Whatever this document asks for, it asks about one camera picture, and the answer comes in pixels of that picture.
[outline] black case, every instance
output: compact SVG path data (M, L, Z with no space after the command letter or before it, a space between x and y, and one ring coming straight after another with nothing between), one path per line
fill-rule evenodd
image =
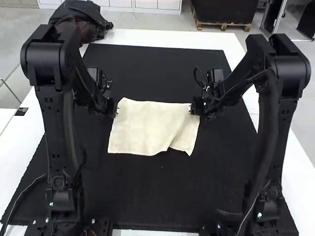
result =
M249 24L258 0L191 0L200 22Z

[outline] cloth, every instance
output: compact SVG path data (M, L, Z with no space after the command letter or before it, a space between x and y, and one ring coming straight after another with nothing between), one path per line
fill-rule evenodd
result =
M108 153L152 156L170 147L192 154L200 118L190 115L189 104L123 98L118 108Z
M105 37L105 31L114 27L100 13L100 6L92 1L66 0L49 19L57 32L67 30L67 25L77 25L81 32L81 44L91 43Z

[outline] wooden pallet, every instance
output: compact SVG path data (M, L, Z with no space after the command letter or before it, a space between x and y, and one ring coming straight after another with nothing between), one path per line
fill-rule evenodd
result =
M241 27L243 27L243 30L245 32L249 32L251 30L251 24L201 22L198 20L198 17L197 17L197 14L196 14L196 11L195 11L195 8L193 7L193 5L190 4L190 6L191 6L192 16L193 16L193 19L195 21L197 30L202 30L203 26L220 26L221 31L226 31L227 26L241 26Z

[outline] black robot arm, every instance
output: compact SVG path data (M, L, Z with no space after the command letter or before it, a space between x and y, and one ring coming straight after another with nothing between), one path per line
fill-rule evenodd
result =
M288 132L297 101L311 76L309 61L285 34L272 35L269 42L261 34L249 35L246 44L246 55L227 78L222 69L212 69L205 75L196 67L194 76L205 96L194 97L190 110L193 115L211 120L224 107L236 105L250 86L255 85L259 93L258 138L243 214L217 210L221 219L239 222L237 236L254 228L247 227L248 221L270 222L280 216Z
M40 25L22 46L21 66L35 87L49 160L48 215L38 220L37 227L29 227L26 235L79 236L85 226L80 171L86 153L75 135L73 105L110 118L117 106L109 96L111 81L98 68L85 67L79 47L77 27L58 34L53 25Z

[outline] towel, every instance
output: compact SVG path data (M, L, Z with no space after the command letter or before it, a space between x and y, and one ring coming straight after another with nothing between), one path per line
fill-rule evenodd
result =
M108 153L153 156L173 148L192 154L200 118L189 113L189 104L123 98L118 108Z

